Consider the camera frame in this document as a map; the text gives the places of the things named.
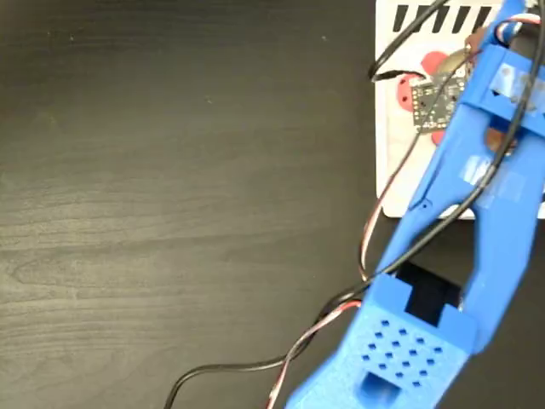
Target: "tabletop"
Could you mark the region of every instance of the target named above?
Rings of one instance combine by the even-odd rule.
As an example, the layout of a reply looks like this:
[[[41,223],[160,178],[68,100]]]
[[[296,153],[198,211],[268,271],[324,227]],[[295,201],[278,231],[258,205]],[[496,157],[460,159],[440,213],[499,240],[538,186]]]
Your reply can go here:
[[[0,407],[160,409],[192,366],[285,352],[357,282],[373,14],[361,0],[0,2]],[[394,226],[381,221],[372,262]],[[460,222],[418,262],[462,283],[472,237]],[[544,239],[540,226],[494,342],[441,407],[542,400]],[[294,363],[281,403],[348,322]],[[275,376],[196,378],[175,407],[262,407]]]

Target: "rectangular slot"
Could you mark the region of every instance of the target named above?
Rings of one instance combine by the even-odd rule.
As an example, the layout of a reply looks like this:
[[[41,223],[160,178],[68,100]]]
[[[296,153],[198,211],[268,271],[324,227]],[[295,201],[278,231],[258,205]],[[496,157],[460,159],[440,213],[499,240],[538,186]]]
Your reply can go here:
[[[412,286],[405,312],[433,326],[439,324],[445,304],[457,307],[460,302],[459,286],[410,262],[401,266],[397,278]]]
[[[401,388],[386,379],[368,372],[361,384],[359,394],[361,403],[369,409],[388,409],[392,407],[401,393]]]

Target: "black wire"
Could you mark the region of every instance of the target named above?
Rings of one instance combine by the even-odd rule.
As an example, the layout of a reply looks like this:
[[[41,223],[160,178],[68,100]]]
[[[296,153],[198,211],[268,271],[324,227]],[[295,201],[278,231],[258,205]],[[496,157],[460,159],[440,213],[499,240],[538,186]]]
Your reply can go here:
[[[381,56],[378,57],[375,62],[369,67],[367,76],[373,82],[380,81],[381,74],[378,74],[378,70],[390,59],[390,57],[395,53],[401,45],[410,37],[410,35],[415,32],[427,19],[431,17],[441,6],[445,5],[449,0],[435,0],[430,6],[418,17],[415,18],[382,52]]]
[[[543,18],[545,15],[545,0],[539,0],[539,14]],[[481,193],[488,187],[492,179],[497,173],[497,170],[505,159],[512,142],[514,141],[517,132],[520,127],[520,123],[526,112],[526,107],[531,97],[534,84],[537,79],[537,74],[542,65],[543,56],[545,55],[545,25],[541,24],[539,28],[539,37],[537,40],[536,52],[531,64],[530,74],[528,81],[526,82],[524,92],[520,97],[519,104],[513,115],[511,124],[509,125],[508,132],[502,140],[501,146],[496,151],[496,155],[492,159],[490,166],[488,167],[485,175],[479,181],[479,184],[473,189],[473,191],[465,198],[465,200],[443,221],[437,223],[431,228],[421,239],[413,244],[404,254],[398,257],[388,267],[384,268],[381,273],[393,273],[404,262],[409,261],[416,253],[421,251],[426,245],[428,245],[438,234],[442,233],[447,227],[449,227],[459,216],[462,215],[481,195]]]
[[[369,285],[370,285],[370,282],[357,283],[356,285],[353,285],[347,288],[346,290],[340,292],[339,294],[335,295],[334,297],[332,297],[322,307],[322,309],[320,310],[318,314],[318,317],[316,317],[316,320],[314,321],[314,324],[318,323],[326,315],[328,315],[331,311],[339,307],[341,304],[347,301],[361,299],[362,294],[364,293],[365,290],[367,290]],[[310,336],[304,343],[301,344],[301,346],[295,352],[293,359],[296,359],[299,355],[303,353],[305,349],[308,348],[308,345],[310,345],[310,342],[313,340],[314,335]],[[181,377],[179,377],[176,380],[164,404],[164,409],[172,408],[181,386],[193,377],[204,375],[206,373],[217,373],[217,372],[243,373],[243,372],[266,371],[266,370],[277,368],[283,365],[285,357],[286,355],[280,355],[270,360],[262,360],[262,361],[253,362],[249,364],[216,364],[216,365],[197,366],[191,369],[190,371],[184,373]]]
[[[412,153],[412,150],[415,148],[416,144],[418,143],[418,141],[420,140],[420,137],[422,136],[422,134],[425,132],[425,129],[424,129],[424,124],[429,120],[429,118],[431,117],[432,115],[432,112],[433,110],[435,109],[437,103],[439,102],[439,99],[441,98],[441,96],[445,96],[444,95],[444,92],[445,92],[445,88],[447,87],[447,85],[449,84],[449,82],[451,81],[451,79],[456,75],[457,71],[462,68],[462,66],[464,66],[465,64],[467,64],[472,58],[475,57],[476,54],[478,54],[478,52],[476,53],[470,53],[470,54],[467,54],[465,56],[465,58],[460,61],[453,69],[452,71],[449,72],[449,75],[447,75],[445,77],[445,79],[443,80],[443,82],[441,83],[441,85],[439,86],[439,89],[437,90],[437,92],[435,93],[435,96],[433,97],[433,101],[431,104],[429,104],[429,108],[426,112],[426,115],[424,116],[424,119],[422,120],[422,126],[416,131],[415,135],[413,136],[412,138],[412,141],[410,142],[410,145],[407,147],[407,150],[406,150],[406,153],[404,155],[404,157],[399,161],[399,166],[403,166],[403,163],[406,162],[406,160],[408,159],[408,157],[410,156],[410,154]],[[395,175],[399,170],[395,170],[393,172],[393,175]],[[377,200],[377,205],[378,203],[381,202],[381,200],[383,199],[383,196],[387,193],[387,190],[388,189],[388,186],[385,187],[385,189],[382,191],[381,193],[381,197]],[[362,240],[360,241],[359,243],[359,247],[358,247],[358,263],[359,263],[359,268],[360,270],[364,271],[364,266],[362,264],[362,258],[363,258],[363,249],[364,249],[364,246],[363,246],[363,240],[364,238],[362,238]]]
[[[422,79],[426,78],[426,76],[424,74],[422,74],[421,72],[418,72],[418,71],[390,70],[390,71],[381,72],[380,74],[376,74],[374,81],[378,82],[378,81],[382,81],[384,79],[392,79],[392,78],[396,78],[396,77],[398,77],[400,75],[404,75],[404,74],[417,75],[418,77],[420,77]]]

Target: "black stripe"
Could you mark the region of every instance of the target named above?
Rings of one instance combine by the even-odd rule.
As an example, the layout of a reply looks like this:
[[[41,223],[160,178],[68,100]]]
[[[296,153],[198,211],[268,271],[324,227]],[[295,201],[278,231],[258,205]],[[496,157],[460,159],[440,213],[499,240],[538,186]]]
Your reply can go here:
[[[441,6],[437,11],[435,23],[433,24],[432,32],[440,32],[441,27],[445,23],[446,15],[449,13],[450,6]]]
[[[489,6],[480,8],[479,14],[477,14],[477,20],[475,21],[475,25],[473,26],[472,32],[476,32],[479,27],[483,26],[486,19],[488,18],[488,14],[490,14],[491,11],[492,11],[492,7],[489,7]]]
[[[460,32],[463,27],[463,23],[466,22],[466,18],[468,17],[470,9],[470,6],[460,6],[460,9],[458,10],[458,15],[456,16],[456,20],[454,21],[454,26],[452,27],[452,34],[457,34]]]
[[[421,15],[423,15],[424,13],[426,13],[426,10],[429,9],[429,6],[418,6],[418,10],[416,11],[416,18],[420,17]],[[419,32],[420,29],[422,28],[422,24],[420,24],[414,32]]]
[[[393,21],[393,32],[400,32],[405,16],[407,15],[409,6],[407,4],[398,5],[398,10],[395,12],[395,20]]]

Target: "cable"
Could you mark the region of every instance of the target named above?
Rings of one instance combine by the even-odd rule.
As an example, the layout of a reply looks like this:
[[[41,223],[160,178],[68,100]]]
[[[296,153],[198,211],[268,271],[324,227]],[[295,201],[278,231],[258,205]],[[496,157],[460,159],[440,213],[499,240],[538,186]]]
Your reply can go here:
[[[429,117],[432,114],[433,109],[435,108],[435,105],[439,101],[439,98],[445,91],[446,86],[451,81],[451,79],[456,75],[456,72],[465,64],[467,64],[476,54],[478,54],[479,51],[475,53],[468,54],[463,61],[461,61],[446,77],[446,79],[443,81],[441,86],[439,87],[439,90],[435,94],[435,97],[433,98],[432,104],[427,110],[426,116],[424,117],[423,124],[427,122]],[[410,142],[409,147],[405,151],[405,154],[403,158],[399,161],[399,164],[395,171],[388,177],[388,180],[386,182],[385,187],[382,189],[381,195],[379,196],[378,200],[375,203],[375,206],[373,207],[373,210],[371,211],[369,218],[367,219],[367,222],[364,225],[364,231],[362,233],[362,239],[359,246],[359,272],[362,276],[362,279],[364,281],[367,281],[368,277],[366,275],[366,256],[367,256],[367,250],[369,249],[369,243],[371,240],[371,237],[373,236],[373,232],[375,231],[376,223],[378,222],[378,218],[381,214],[382,209],[382,203],[384,202],[384,199],[386,198],[386,195],[390,188],[392,187],[393,183],[395,182],[395,179],[398,177],[399,172],[404,168],[405,164],[409,160],[410,155],[414,151],[416,144],[418,143],[418,140],[420,139],[420,136],[422,135],[424,131],[423,126],[415,133],[415,136],[412,138],[412,141]]]
[[[370,283],[357,283],[351,287],[348,287],[346,290],[333,296],[320,310],[318,317],[314,321],[314,325],[317,325],[321,320],[328,316],[331,312],[335,311],[336,308],[341,306],[343,303],[351,302],[356,299],[360,299],[365,290],[369,287]],[[307,337],[303,342],[301,342],[296,351],[291,356],[290,360],[296,359],[299,355],[303,353],[305,349],[308,348],[311,341],[313,340],[316,332]],[[204,375],[207,373],[217,373],[217,372],[231,372],[231,373],[244,373],[244,372],[259,372],[267,371],[269,369],[277,368],[283,366],[286,361],[287,355],[281,355],[270,360],[262,360],[258,362],[253,362],[249,364],[216,364],[216,365],[203,365],[198,366],[190,371],[184,373],[179,377],[176,382],[172,385],[170,389],[169,396],[164,404],[164,409],[171,409],[174,405],[176,396],[181,386],[186,383],[188,380],[197,377],[199,375]]]
[[[306,330],[303,335],[299,337],[299,339],[293,344],[293,347],[291,347],[290,351],[288,351],[288,354],[286,354],[284,364],[282,365],[282,370],[278,374],[278,379],[272,386],[271,393],[269,394],[269,399],[267,402],[266,409],[273,409],[274,404],[276,403],[276,400],[278,398],[278,395],[280,394],[280,390],[282,388],[282,385],[284,384],[284,380],[286,378],[286,374],[288,372],[288,366],[290,365],[290,362],[295,357],[295,354],[297,352],[297,349],[300,345],[302,345],[309,337],[314,336],[316,332],[320,331],[322,328],[336,320],[338,317],[341,316],[342,313],[349,310],[350,308],[360,308],[361,307],[361,301],[348,301],[331,311],[327,316],[325,316],[322,320],[320,320],[315,325],[311,326],[308,330]]]
[[[367,76],[369,77],[369,80],[376,82],[380,81],[382,74],[378,74],[378,70],[381,69],[381,67],[392,57],[393,53],[395,53],[401,45],[407,39],[410,37],[410,35],[415,32],[427,19],[431,17],[433,13],[435,13],[439,8],[446,3],[448,3],[449,0],[435,0],[430,6],[425,9],[425,11],[417,16],[382,52],[381,56],[378,57],[373,64],[369,67],[369,71],[367,72]]]
[[[545,15],[545,0],[539,0],[539,14],[541,17]],[[466,211],[481,195],[481,193],[488,187],[492,179],[496,175],[499,166],[505,159],[512,142],[514,141],[517,132],[520,127],[520,123],[525,115],[526,107],[531,97],[531,92],[534,89],[534,84],[537,79],[537,74],[542,65],[543,56],[545,55],[545,26],[540,25],[539,37],[537,40],[536,52],[531,64],[530,74],[525,84],[525,89],[520,97],[519,104],[515,109],[513,119],[509,125],[508,132],[502,140],[502,144],[496,151],[496,155],[492,159],[490,166],[488,167],[485,175],[479,181],[479,184],[473,189],[473,191],[464,199],[464,201],[456,207],[456,209],[444,220],[437,223],[431,228],[423,237],[421,237],[415,244],[413,244],[404,254],[398,257],[388,267],[384,268],[381,273],[392,273],[399,268],[404,262],[410,260],[416,253],[421,251],[426,245],[428,245],[438,234],[442,233],[447,227],[449,227],[464,211]]]

